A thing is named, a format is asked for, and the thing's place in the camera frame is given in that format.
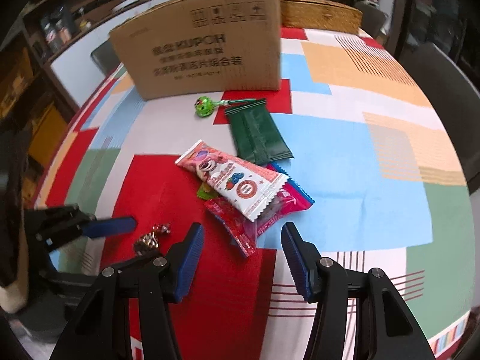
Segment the dark green snack packet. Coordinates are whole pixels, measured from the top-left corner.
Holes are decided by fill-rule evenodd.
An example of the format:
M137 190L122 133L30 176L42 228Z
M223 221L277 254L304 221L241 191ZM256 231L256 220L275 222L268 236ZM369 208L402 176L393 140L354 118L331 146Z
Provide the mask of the dark green snack packet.
M261 98L224 111L237 156L260 166L294 157L266 104Z

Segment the green lollipop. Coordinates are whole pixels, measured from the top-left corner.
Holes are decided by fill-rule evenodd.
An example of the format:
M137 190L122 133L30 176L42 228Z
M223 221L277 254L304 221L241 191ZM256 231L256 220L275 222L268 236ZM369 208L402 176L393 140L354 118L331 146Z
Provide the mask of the green lollipop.
M196 116L199 116L201 118L206 118L208 116L211 116L213 112L219 107L229 107L229 106L235 106L238 104L251 103L255 101L256 101L255 98L234 99L234 100L224 99L224 100L214 101L210 97L202 96L196 100L194 104L194 110L195 110Z

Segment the colourful patchwork tablecloth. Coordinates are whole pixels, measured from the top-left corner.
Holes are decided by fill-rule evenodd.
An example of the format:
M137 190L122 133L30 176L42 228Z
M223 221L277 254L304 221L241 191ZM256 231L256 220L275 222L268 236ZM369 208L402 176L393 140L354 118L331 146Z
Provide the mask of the colourful patchwork tablecloth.
M366 35L286 28L281 89L267 107L293 153L281 166L313 198L292 214L302 237L348 269L380 267L438 359L465 333L473 301L470 194L439 116L405 70ZM134 232L81 240L59 268L96 274L130 258L138 236L167 223L167 249L193 222L205 242L190 293L172 306L183 359L301 359L315 308L295 291L275 225L244 258L176 165L196 141L235 151L222 111L194 95L143 101L124 69L95 81L35 203L131 215Z

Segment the pink bear snack packet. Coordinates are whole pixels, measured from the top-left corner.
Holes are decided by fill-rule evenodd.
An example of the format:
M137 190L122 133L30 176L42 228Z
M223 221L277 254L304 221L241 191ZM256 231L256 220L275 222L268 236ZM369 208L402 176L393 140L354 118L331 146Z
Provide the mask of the pink bear snack packet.
M289 180L288 175L214 149L201 140L175 164L195 173L250 222L262 214Z

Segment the blue edged snack packet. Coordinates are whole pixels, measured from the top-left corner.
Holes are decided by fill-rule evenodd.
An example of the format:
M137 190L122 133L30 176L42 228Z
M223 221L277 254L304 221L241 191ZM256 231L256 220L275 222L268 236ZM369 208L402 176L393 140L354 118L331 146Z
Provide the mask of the blue edged snack packet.
M282 173L287 176L288 184L297 191L297 193L305 200L308 201L310 205L313 205L315 201L312 197L276 162L271 162L266 165L266 167L270 170L274 170L275 172Z

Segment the brown cardboard box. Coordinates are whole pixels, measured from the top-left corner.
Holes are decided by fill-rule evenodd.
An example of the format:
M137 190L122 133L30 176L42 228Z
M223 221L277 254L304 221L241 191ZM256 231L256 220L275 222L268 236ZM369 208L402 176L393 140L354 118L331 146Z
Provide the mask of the brown cardboard box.
M109 40L145 100L281 87L280 0L171 0Z

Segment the dark chair right near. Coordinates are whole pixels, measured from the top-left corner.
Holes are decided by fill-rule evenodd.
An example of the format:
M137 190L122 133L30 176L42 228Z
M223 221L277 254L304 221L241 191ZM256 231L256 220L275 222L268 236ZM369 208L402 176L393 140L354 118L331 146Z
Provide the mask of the dark chair right near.
M427 96L459 158L471 194L479 190L479 90L435 44L400 56L400 64Z

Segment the red strawberry snack packet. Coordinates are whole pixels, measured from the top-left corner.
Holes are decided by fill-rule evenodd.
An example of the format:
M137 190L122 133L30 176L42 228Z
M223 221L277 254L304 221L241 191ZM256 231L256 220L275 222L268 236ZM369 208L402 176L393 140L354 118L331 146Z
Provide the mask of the red strawberry snack packet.
M287 215L306 211L312 206L288 182L253 222L223 197L207 200L204 205L224 226L245 258L256 252L257 238L272 225Z

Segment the dark chair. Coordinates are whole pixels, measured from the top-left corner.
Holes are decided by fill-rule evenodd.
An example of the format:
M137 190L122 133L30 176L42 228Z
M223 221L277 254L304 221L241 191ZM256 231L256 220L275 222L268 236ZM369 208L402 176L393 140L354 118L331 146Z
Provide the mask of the dark chair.
M427 96L459 158L471 194L479 190L479 90L435 44L400 56L400 64Z
M104 41L100 46L95 48L90 53L90 57L105 76L112 74L120 65L120 59L116 55L113 45L109 40Z

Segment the brown foil candy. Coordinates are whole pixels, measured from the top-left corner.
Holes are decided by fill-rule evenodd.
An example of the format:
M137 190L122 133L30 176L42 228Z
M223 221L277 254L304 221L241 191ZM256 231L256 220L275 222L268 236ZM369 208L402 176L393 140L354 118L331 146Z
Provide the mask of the brown foil candy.
M170 224L162 223L154 225L148 233L143 234L133 243L136 255L147 254L160 249L160 241L171 233Z

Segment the dark chair left side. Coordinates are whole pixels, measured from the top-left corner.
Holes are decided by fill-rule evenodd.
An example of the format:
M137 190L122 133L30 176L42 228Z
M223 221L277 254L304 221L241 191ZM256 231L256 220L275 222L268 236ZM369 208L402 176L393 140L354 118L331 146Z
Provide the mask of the dark chair left side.
M90 57L105 76L112 74L120 65L120 59L116 55L113 45L109 40L104 41L100 46L95 48L90 53Z

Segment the yellow green candy wrapper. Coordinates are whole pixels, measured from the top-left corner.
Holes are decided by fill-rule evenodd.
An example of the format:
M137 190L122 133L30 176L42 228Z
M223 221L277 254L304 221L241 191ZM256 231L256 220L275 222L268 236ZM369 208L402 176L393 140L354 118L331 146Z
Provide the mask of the yellow green candy wrapper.
M197 191L197 197L201 198L202 200L207 201L207 200L210 200L210 199L213 199L213 198L217 198L218 193L210 185L203 182L200 185L200 187Z

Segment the woven wicker basket box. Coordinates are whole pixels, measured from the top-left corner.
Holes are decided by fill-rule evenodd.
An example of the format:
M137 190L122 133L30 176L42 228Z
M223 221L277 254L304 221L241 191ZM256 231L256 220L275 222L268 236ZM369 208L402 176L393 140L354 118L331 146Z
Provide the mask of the woven wicker basket box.
M280 0L280 8L287 28L357 34L363 17L360 10L329 0Z

